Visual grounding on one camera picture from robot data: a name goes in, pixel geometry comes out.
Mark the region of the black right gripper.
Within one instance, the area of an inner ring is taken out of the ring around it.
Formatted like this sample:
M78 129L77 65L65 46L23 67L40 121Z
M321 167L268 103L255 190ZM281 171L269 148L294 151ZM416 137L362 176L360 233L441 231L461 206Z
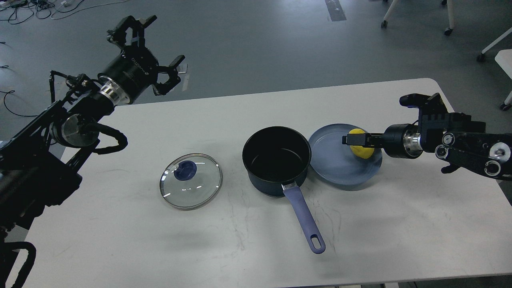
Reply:
M389 126L382 135L347 134L342 137L342 144L373 149L383 148L390 157L414 159L413 136L413 124L394 124Z

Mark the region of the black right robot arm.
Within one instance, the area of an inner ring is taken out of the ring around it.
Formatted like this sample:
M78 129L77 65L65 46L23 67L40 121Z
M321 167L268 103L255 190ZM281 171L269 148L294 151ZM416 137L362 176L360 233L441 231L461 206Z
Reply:
M449 112L439 93L408 94L400 97L399 104L418 109L417 123L394 124L384 133L347 134L342 143L383 149L393 158L416 159L424 152L433 153L448 163L441 169L443 174L465 168L484 177L511 180L511 134L486 133L484 122Z

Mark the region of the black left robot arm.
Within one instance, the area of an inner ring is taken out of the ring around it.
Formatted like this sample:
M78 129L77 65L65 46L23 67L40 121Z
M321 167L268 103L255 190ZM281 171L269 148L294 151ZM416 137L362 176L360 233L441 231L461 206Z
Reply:
M146 47L146 28L157 17L123 18L108 31L108 42L120 53L97 75L77 76L51 71L51 105L1 146L1 286L10 274L7 257L13 250L28 255L13 287L21 288L36 259L36 248L27 241L7 242L8 233L23 218L42 215L44 208L62 204L79 189L79 170L92 154L116 153L128 146L126 136L100 123L120 103L133 104L152 87L165 95L181 82L177 56L161 66Z

